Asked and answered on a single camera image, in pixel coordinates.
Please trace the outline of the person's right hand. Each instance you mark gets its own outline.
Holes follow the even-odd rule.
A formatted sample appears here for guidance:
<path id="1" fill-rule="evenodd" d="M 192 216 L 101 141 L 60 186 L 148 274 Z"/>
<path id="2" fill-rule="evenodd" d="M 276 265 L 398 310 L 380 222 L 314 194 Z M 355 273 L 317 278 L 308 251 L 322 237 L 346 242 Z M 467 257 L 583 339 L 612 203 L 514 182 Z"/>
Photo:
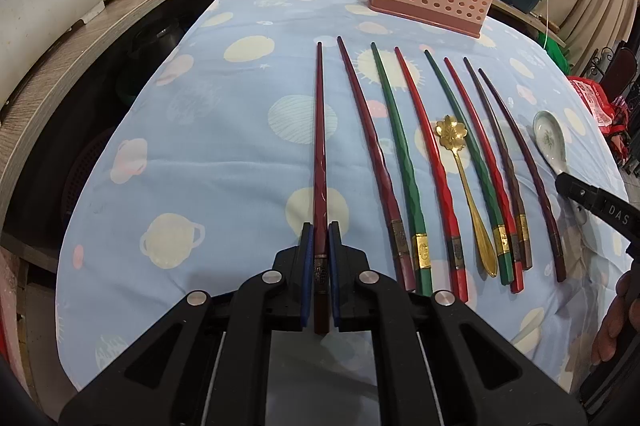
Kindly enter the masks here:
<path id="1" fill-rule="evenodd" d="M 639 331 L 639 299 L 626 305 L 625 298 L 630 286 L 631 273 L 626 272 L 616 284 L 616 296 L 600 325 L 591 349 L 591 364 L 598 365 L 612 359 L 616 351 L 616 342 L 623 326 L 631 324 Z"/>

